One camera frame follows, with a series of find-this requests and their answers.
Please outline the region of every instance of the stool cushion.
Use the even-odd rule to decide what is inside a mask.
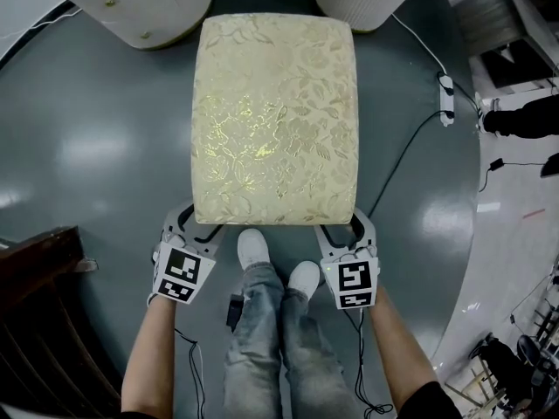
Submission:
[[[204,22],[192,103],[199,223],[348,223],[358,163],[355,51],[326,18]]]

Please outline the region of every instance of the dark wooden furniture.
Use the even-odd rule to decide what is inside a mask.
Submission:
[[[77,228],[0,250],[0,402],[37,413],[110,417],[121,376],[82,311]]]

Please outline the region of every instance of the power strip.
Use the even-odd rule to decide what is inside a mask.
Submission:
[[[438,80],[440,83],[438,86],[440,90],[440,110],[454,113],[454,88],[452,79],[441,73]],[[454,119],[450,119],[446,113],[441,112],[440,122],[443,123],[443,126],[447,127],[454,122]]]

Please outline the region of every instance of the white sneaker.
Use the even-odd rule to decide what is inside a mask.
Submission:
[[[308,299],[311,299],[320,280],[321,269],[319,266],[311,261],[303,261],[291,272],[287,287],[303,292]]]
[[[266,240],[262,233],[254,228],[244,230],[238,235],[237,254],[243,270],[258,262],[270,262]]]

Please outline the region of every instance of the white floor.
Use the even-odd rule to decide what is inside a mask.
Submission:
[[[549,89],[517,93],[501,97],[500,106],[514,110],[548,95]],[[480,149],[481,187],[492,161],[545,162],[559,152],[559,137],[523,140],[481,134]],[[432,358],[441,381],[459,384],[465,369],[472,379],[467,355],[488,332],[515,349],[519,328],[526,331],[532,325],[535,306],[549,281],[543,279],[559,253],[559,176],[542,179],[540,170],[537,166],[497,169],[489,173],[487,188],[479,194],[472,253],[462,290]],[[511,312],[534,289],[514,311],[519,328],[512,325]]]

